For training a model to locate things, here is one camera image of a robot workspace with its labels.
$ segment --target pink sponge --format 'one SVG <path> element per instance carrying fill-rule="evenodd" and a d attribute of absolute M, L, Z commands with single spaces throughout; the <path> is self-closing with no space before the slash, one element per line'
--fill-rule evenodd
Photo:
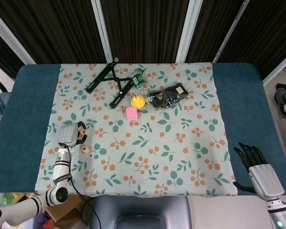
<path fill-rule="evenodd" d="M 135 106 L 126 107 L 127 120 L 138 120 L 138 112 Z"/>

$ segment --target white wall frame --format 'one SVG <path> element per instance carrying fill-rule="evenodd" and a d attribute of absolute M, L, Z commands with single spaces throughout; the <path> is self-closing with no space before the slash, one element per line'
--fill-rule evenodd
<path fill-rule="evenodd" d="M 178 47 L 176 63 L 184 63 L 195 30 L 203 0 L 190 0 Z"/>
<path fill-rule="evenodd" d="M 233 31 L 234 31 L 236 25 L 237 25 L 238 22 L 239 22 L 239 19 L 242 17 L 242 15 L 243 15 L 245 9 L 247 8 L 249 2 L 250 2 L 250 0 L 244 0 L 242 6 L 240 7 L 240 9 L 239 9 L 239 11 L 238 11 L 238 13 L 237 13 L 237 15 L 236 15 L 234 21 L 233 21 L 233 23 L 232 23 L 232 25 L 231 25 L 231 27 L 230 27 L 228 33 L 227 33 L 227 35 L 225 36 L 225 38 L 224 38 L 222 44 L 221 44 L 220 47 L 219 47 L 219 50 L 217 51 L 217 53 L 216 53 L 216 55 L 215 55 L 215 57 L 214 57 L 214 59 L 213 59 L 213 63 L 216 63 L 217 60 L 218 60 L 218 58 L 220 57 L 222 51 L 223 51 L 224 48 L 225 48 L 225 45 L 227 44 L 228 40 L 230 39 L 230 37 L 231 37 L 231 35 L 232 35 L 232 33 L 233 33 Z"/>
<path fill-rule="evenodd" d="M 36 64 L 33 58 L 25 50 L 25 48 L 20 44 L 18 39 L 10 31 L 4 21 L 0 18 L 0 37 L 7 43 L 7 45 L 14 51 L 14 53 L 19 57 L 19 59 L 24 64 Z"/>
<path fill-rule="evenodd" d="M 263 80 L 264 87 L 286 67 L 286 58 Z"/>
<path fill-rule="evenodd" d="M 102 41 L 102 46 L 104 49 L 105 57 L 107 63 L 113 61 L 111 48 L 109 44 L 108 34 L 105 25 L 105 19 L 102 11 L 101 1 L 100 0 L 91 0 L 94 16 L 97 23 L 97 28 L 99 29 L 100 38 Z"/>

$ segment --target curtain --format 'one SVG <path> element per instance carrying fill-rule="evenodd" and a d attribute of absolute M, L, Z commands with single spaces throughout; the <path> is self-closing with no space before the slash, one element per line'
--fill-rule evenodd
<path fill-rule="evenodd" d="M 90 0 L 0 0 L 0 17 L 36 63 L 105 63 Z"/>
<path fill-rule="evenodd" d="M 175 62 L 189 0 L 101 0 L 112 56 Z"/>
<path fill-rule="evenodd" d="M 24 65 L 14 51 L 0 37 L 0 68 L 15 79 L 18 70 Z"/>
<path fill-rule="evenodd" d="M 251 0 L 218 62 L 250 62 L 264 79 L 286 58 L 286 0 Z"/>
<path fill-rule="evenodd" d="M 204 0 L 185 62 L 211 62 L 244 0 Z"/>

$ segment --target floral tablecloth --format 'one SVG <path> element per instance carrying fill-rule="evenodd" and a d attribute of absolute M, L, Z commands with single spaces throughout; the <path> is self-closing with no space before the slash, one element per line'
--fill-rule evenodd
<path fill-rule="evenodd" d="M 75 186 L 86 195 L 237 194 L 211 63 L 117 64 L 118 77 L 145 70 L 149 91 L 182 82 L 189 92 L 179 104 L 159 113 L 147 104 L 138 121 L 126 119 L 135 88 L 115 109 L 108 105 L 118 93 L 114 81 L 100 83 L 92 94 L 84 90 L 105 66 L 61 65 L 37 192 L 53 186 L 60 127 L 83 121 L 90 152 L 84 154 L 82 145 L 76 146 L 71 170 Z"/>

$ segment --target white robotic arm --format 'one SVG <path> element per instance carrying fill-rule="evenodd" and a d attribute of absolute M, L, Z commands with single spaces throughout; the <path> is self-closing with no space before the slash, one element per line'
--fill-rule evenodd
<path fill-rule="evenodd" d="M 47 207 L 64 203 L 68 198 L 68 180 L 72 178 L 70 166 L 72 159 L 72 150 L 77 144 L 83 143 L 87 135 L 78 140 L 78 127 L 86 129 L 82 122 L 78 124 L 65 125 L 61 128 L 59 134 L 59 145 L 56 162 L 53 170 L 53 182 L 55 186 L 46 191 L 41 196 L 34 196 L 12 206 L 0 208 L 0 227 L 4 222 L 12 226 L 19 225 L 36 215 L 43 212 Z"/>
<path fill-rule="evenodd" d="M 242 190 L 256 193 L 267 203 L 267 211 L 277 229 L 286 229 L 286 203 L 280 197 L 284 194 L 284 189 L 279 181 L 276 172 L 268 164 L 255 146 L 245 146 L 239 143 L 243 152 L 238 148 L 234 150 L 238 153 L 244 166 L 249 173 L 254 187 L 244 187 L 237 182 L 234 185 Z"/>

